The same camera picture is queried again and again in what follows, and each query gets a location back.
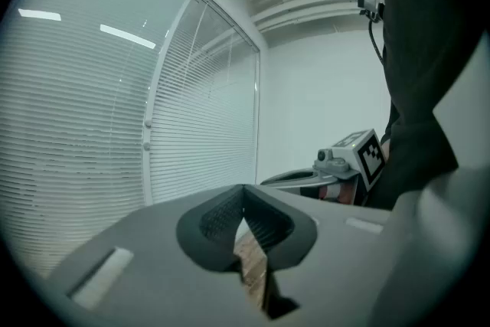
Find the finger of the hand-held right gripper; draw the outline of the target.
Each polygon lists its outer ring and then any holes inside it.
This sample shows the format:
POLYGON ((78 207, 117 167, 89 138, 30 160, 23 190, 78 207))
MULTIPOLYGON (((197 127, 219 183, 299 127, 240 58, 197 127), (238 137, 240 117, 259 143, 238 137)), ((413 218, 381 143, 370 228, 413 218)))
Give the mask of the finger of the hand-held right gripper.
POLYGON ((312 187, 316 185, 321 185, 324 181, 315 173, 311 172, 311 176, 303 177, 302 173, 299 174, 301 177, 294 177, 292 179, 286 179, 286 176, 270 178, 261 183, 261 185, 269 186, 273 188, 301 188, 301 187, 312 187))
POLYGON ((311 178, 315 177, 317 172, 312 168, 298 169, 277 175, 277 178, 311 178))

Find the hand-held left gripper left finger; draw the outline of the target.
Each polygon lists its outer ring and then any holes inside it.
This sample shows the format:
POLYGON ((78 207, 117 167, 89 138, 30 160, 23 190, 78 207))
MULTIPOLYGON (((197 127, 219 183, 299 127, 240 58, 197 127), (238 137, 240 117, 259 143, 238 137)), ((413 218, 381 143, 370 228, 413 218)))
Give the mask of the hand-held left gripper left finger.
POLYGON ((154 204, 125 216, 67 255, 47 285, 69 296, 111 251, 132 259, 94 309, 69 305, 89 327, 267 327, 238 273, 214 273, 181 250, 176 227, 187 210, 213 198, 208 190, 154 204))

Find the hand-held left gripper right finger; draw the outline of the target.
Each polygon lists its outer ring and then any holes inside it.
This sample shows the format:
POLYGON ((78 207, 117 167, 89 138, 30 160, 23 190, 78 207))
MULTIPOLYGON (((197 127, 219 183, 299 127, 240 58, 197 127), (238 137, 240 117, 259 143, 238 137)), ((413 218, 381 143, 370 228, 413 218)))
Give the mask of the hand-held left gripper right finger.
POLYGON ((273 316, 243 327, 394 327, 387 283, 400 256, 400 208, 383 211, 245 185, 246 211, 271 211, 286 233, 267 254, 273 316))

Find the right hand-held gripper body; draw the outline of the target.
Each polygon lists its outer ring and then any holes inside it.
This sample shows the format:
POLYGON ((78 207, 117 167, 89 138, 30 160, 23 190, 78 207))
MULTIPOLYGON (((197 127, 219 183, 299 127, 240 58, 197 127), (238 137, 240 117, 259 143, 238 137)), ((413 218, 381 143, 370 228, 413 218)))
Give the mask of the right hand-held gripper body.
POLYGON ((334 145, 320 149, 313 168, 333 177, 333 183, 357 184, 354 205, 362 205, 386 165, 373 129, 353 132, 334 145))

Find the white venetian window blinds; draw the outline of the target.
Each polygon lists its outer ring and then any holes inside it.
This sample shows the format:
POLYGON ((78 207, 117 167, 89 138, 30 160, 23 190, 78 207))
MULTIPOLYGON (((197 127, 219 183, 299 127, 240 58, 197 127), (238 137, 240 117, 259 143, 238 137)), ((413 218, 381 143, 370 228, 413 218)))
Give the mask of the white venetian window blinds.
POLYGON ((260 51, 211 0, 190 0, 165 52, 149 168, 154 202, 256 176, 260 51))
POLYGON ((144 205, 142 137, 184 0, 15 0, 0 28, 0 210, 42 277, 144 205))

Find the person's right hand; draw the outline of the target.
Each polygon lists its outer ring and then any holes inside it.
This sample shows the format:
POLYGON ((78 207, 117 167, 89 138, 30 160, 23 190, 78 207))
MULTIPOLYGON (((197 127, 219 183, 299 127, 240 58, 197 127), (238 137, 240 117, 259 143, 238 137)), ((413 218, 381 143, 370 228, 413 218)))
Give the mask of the person's right hand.
POLYGON ((353 204, 357 184, 354 182, 337 182, 322 186, 318 191, 318 198, 340 204, 353 204))

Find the person's black shirt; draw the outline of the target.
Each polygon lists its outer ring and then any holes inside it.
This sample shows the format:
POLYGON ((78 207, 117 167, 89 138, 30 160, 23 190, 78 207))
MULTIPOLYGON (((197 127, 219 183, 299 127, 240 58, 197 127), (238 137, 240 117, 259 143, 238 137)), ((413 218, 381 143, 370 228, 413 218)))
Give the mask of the person's black shirt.
POLYGON ((398 197, 451 172, 456 158, 433 115, 490 25, 482 0, 385 0, 384 75, 391 98, 387 163, 366 205, 398 197))

